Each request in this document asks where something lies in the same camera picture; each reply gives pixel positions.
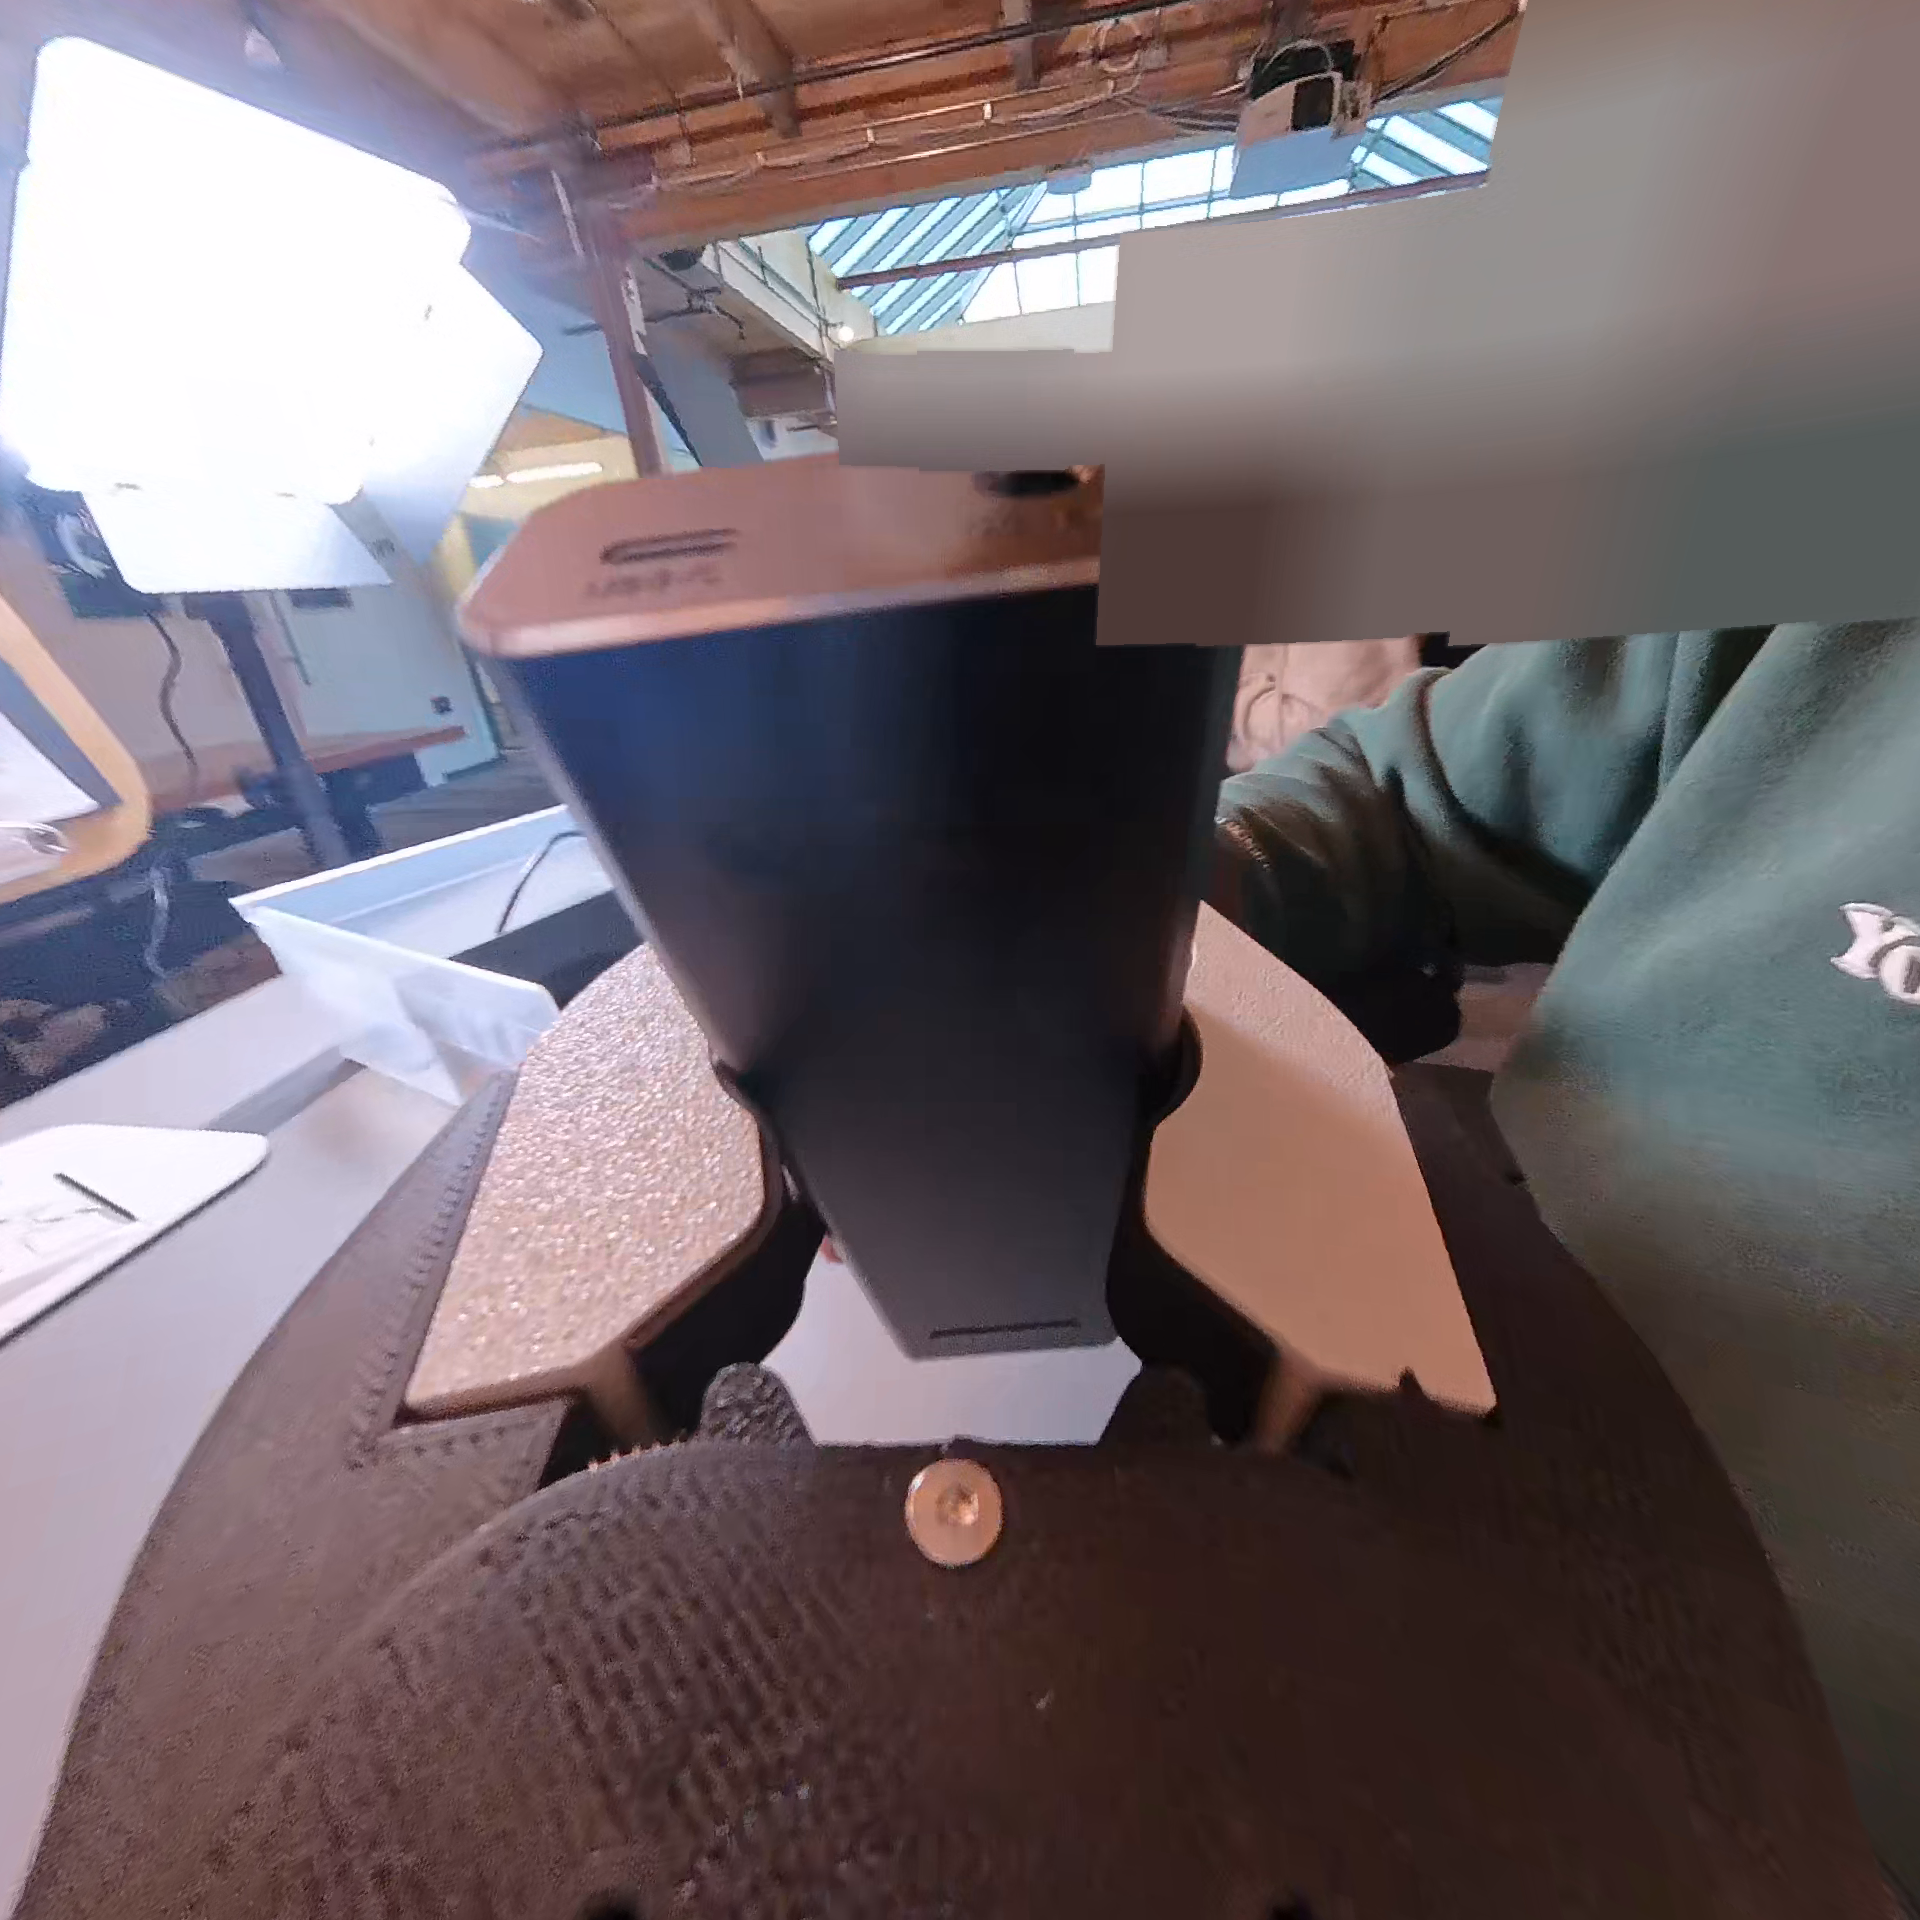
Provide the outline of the printed instruction sheet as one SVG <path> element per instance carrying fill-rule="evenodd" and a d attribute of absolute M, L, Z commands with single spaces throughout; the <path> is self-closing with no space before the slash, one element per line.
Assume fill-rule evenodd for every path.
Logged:
<path fill-rule="evenodd" d="M 80 761 L 62 759 L 3 713 L 3 883 L 45 874 L 68 858 L 66 827 L 112 802 L 112 792 Z"/>

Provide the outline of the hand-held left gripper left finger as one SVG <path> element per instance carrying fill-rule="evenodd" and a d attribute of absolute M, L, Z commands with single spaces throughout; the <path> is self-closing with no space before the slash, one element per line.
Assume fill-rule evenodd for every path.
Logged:
<path fill-rule="evenodd" d="M 795 1327 L 824 1236 L 640 947 L 518 1068 L 402 1404 L 571 1401 L 624 1449 L 660 1442 Z"/>

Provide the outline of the skylight window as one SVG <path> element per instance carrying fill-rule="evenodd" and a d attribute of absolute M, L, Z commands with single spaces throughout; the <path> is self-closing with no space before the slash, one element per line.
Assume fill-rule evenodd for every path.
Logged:
<path fill-rule="evenodd" d="M 808 244 L 877 336 L 1112 305 L 1122 235 L 1478 176 L 1499 112 L 1499 95 L 1454 87 L 1261 171 L 1238 164 L 1233 145 L 1185 148 L 844 215 L 811 227 Z"/>

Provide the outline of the black light stand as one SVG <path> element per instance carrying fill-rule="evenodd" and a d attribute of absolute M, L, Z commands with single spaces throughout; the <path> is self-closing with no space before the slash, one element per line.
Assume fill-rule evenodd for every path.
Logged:
<path fill-rule="evenodd" d="M 264 651 L 248 596 L 240 592 L 193 592 L 179 607 L 185 618 L 205 625 L 219 642 L 260 743 L 272 759 L 274 783 L 313 863 L 329 871 L 379 855 L 384 846 L 369 811 L 360 806 L 341 811 L 321 768 L 309 758 L 304 736 Z"/>

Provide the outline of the long black usb hub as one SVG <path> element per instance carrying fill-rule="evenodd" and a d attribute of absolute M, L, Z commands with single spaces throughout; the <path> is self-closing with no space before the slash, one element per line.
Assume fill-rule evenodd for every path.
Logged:
<path fill-rule="evenodd" d="M 912 1359 L 1116 1340 L 1237 657 L 1100 639 L 1096 470 L 571 492 L 460 628 Z"/>

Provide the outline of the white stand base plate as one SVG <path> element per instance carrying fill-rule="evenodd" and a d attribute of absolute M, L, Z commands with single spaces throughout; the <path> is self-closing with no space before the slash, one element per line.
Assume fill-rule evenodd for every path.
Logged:
<path fill-rule="evenodd" d="M 98 1187 L 139 1214 L 92 1260 L 17 1294 L 3 1292 L 3 1338 L 41 1322 L 264 1169 L 270 1140 L 257 1134 L 78 1123 L 5 1144 L 5 1169 L 56 1169 Z"/>

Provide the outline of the person's green clothed body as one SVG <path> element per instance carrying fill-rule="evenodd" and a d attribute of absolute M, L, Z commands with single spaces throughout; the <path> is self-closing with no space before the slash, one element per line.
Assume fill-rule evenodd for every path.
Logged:
<path fill-rule="evenodd" d="M 1917 654 L 1779 628 L 1574 926 L 1498 1116 L 1661 1361 L 1915 1879 Z"/>

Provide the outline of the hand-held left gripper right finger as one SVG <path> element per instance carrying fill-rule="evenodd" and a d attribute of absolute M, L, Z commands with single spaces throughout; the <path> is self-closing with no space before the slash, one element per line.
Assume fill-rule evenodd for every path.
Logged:
<path fill-rule="evenodd" d="M 1179 1073 L 1113 1247 L 1116 1331 L 1211 1434 L 1281 1452 L 1334 1400 L 1498 1391 L 1392 1074 L 1333 1002 L 1202 906 Z"/>

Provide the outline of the bright light panel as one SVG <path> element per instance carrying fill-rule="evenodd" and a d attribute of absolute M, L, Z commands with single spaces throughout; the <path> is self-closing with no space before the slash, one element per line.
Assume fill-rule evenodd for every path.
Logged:
<path fill-rule="evenodd" d="M 542 359 L 443 186 L 97 42 L 35 60 L 5 452 L 154 596 L 393 584 Z"/>

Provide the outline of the white button pad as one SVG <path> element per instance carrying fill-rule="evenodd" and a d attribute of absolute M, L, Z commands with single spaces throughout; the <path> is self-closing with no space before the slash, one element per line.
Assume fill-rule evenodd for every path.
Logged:
<path fill-rule="evenodd" d="M 3 1174 L 3 1292 L 17 1294 L 92 1260 L 139 1214 L 56 1169 Z"/>

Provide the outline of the clear plastic bin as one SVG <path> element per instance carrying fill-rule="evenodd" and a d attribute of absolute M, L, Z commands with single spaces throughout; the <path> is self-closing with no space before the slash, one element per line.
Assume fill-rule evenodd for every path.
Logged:
<path fill-rule="evenodd" d="M 566 808 L 234 900 L 337 1050 L 462 1105 L 640 943 Z"/>

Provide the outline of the ceiling mounted device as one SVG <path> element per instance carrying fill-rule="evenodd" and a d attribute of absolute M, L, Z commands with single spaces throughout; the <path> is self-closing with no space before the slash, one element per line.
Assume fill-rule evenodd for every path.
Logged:
<path fill-rule="evenodd" d="M 1257 55 L 1245 78 L 1237 146 L 1334 129 L 1355 99 L 1358 71 L 1350 40 L 1291 40 Z"/>

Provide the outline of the wooden post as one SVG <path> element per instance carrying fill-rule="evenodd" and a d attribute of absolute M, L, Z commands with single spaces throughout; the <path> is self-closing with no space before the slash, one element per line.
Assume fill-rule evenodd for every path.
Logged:
<path fill-rule="evenodd" d="M 622 243 L 609 238 L 605 211 L 590 204 L 586 190 L 558 167 L 548 170 L 548 179 L 566 240 L 582 264 L 590 312 L 609 351 L 614 398 L 635 471 L 637 476 L 660 476 L 667 471 L 667 460 L 656 433 L 654 395 L 644 377 L 643 326 L 635 323 L 635 306 L 628 300 L 628 258 Z"/>

